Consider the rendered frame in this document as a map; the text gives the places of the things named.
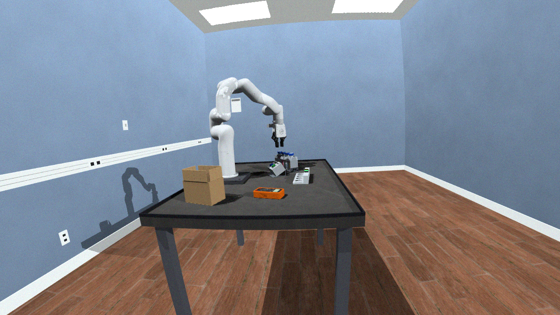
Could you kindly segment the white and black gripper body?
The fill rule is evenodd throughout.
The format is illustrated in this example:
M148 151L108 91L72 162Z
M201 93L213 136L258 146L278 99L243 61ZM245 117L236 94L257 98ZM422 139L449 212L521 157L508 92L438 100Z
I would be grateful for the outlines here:
M272 134L275 134L275 137L282 138L286 137L286 128L284 123L274 123Z

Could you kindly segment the orange digital multimeter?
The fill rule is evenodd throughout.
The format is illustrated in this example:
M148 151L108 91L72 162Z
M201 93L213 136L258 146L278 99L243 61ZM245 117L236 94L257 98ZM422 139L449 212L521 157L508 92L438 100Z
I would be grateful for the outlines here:
M283 188L257 188L253 191L255 198L281 199L284 196Z

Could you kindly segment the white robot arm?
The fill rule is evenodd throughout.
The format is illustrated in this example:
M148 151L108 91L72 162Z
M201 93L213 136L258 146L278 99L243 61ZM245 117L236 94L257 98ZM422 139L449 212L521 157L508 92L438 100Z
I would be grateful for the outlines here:
M262 112L266 116L273 115L273 123L283 123L283 106L279 105L272 97L259 91L249 79L237 80L230 77L222 80L217 85L216 108L209 115L211 137L219 140L218 155L219 165L222 168L223 178L237 177L235 173L234 157L234 130L228 124L223 124L231 117L231 94L243 92L253 102L265 105ZM230 177L229 177L230 176Z

